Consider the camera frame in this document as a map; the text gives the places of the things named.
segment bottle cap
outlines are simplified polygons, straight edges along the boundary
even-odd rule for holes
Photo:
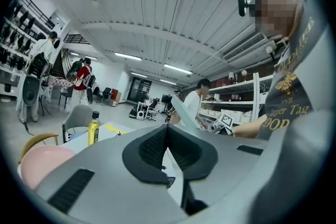
[[[93,118],[93,119],[97,119],[97,118],[99,118],[99,112],[98,112],[98,111],[93,111],[93,113],[92,113],[92,118]]]

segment yellow bottle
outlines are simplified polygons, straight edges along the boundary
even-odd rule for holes
[[[95,142],[98,142],[98,135],[99,135],[99,123],[97,120],[98,117],[99,117],[99,112],[94,111],[92,114],[93,120],[89,124],[88,146],[91,146]]]

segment black hair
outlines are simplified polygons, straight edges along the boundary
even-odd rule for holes
[[[49,38],[51,38],[51,39],[57,38],[57,33],[55,31],[50,32]]]
[[[211,82],[208,79],[201,79],[198,84],[197,88],[201,88],[202,86],[209,87],[210,88]]]
[[[90,58],[85,58],[84,63],[90,65],[91,64],[91,59]]]

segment air conditioning unit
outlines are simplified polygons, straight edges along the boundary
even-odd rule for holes
[[[222,58],[227,62],[232,62],[235,59],[261,47],[267,43],[267,41],[268,39],[262,33],[254,32],[231,47],[229,51],[225,52]]]

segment ceiling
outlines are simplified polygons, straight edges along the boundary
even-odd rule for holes
[[[54,1],[77,22],[76,30],[110,60],[127,61],[131,71],[181,87],[269,57],[259,49],[235,62],[222,59],[255,31],[251,18],[239,16],[237,0],[96,0],[98,7],[93,0]],[[120,59],[113,52],[143,60]],[[193,74],[187,77],[164,68],[164,63]]]

